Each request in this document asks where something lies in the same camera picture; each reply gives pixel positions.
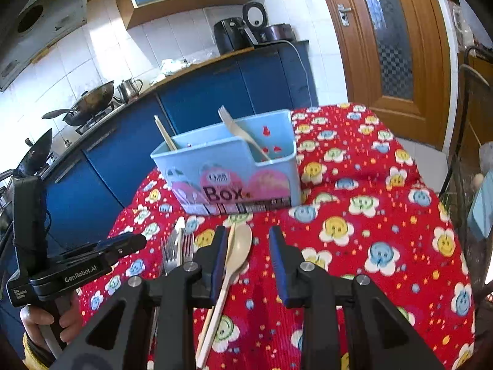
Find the person's left hand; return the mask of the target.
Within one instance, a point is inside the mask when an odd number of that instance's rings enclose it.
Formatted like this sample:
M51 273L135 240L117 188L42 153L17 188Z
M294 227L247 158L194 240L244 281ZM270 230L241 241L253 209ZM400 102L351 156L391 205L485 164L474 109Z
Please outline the person's left hand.
M49 326L54 322L54 318L42 308L27 305L20 311L20 318L23 327L31 339L38 347L48 350L39 327ZM74 291L71 297L70 308L60 317L59 325L62 327L60 339L64 343L71 343L78 336L82 329L83 318L79 312L79 297Z

